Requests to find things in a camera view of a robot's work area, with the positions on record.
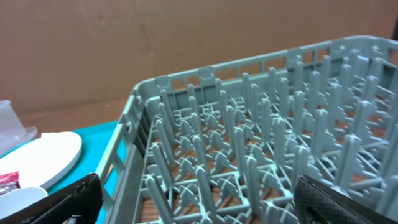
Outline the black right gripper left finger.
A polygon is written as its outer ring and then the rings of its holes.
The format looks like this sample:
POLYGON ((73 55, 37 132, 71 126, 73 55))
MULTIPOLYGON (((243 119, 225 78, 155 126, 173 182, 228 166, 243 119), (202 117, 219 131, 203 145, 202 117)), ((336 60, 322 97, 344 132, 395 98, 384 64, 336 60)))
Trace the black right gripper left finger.
POLYGON ((96 173, 88 174, 78 181, 49 195, 22 210, 1 219, 1 223, 95 224, 103 206, 103 187, 96 173))

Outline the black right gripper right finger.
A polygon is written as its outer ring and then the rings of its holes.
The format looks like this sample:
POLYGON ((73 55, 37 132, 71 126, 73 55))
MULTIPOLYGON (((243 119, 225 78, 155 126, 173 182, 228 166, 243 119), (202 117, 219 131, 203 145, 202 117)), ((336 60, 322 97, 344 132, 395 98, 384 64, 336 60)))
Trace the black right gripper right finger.
POLYGON ((397 224, 308 175, 298 176, 293 200, 301 224, 397 224))

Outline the red snack wrapper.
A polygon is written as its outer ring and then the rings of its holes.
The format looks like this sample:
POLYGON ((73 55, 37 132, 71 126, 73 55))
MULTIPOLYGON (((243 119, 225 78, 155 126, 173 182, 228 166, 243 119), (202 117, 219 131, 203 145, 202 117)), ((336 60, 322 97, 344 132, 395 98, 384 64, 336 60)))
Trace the red snack wrapper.
POLYGON ((20 187, 19 172, 1 174, 0 195, 7 194, 13 190, 19 189, 20 187))

